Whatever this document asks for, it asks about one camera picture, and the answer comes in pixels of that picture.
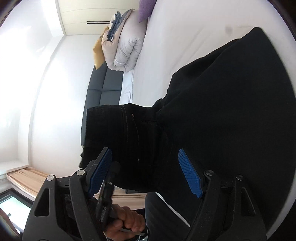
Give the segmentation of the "person's left hand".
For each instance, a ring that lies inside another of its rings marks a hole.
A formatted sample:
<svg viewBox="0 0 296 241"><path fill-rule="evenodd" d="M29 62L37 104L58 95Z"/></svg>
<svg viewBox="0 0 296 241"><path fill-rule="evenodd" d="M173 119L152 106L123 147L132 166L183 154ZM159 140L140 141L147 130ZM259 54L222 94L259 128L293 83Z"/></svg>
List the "person's left hand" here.
<svg viewBox="0 0 296 241"><path fill-rule="evenodd" d="M104 234L114 241L129 240L145 229L145 219L129 207L113 204L117 219L107 226Z"/></svg>

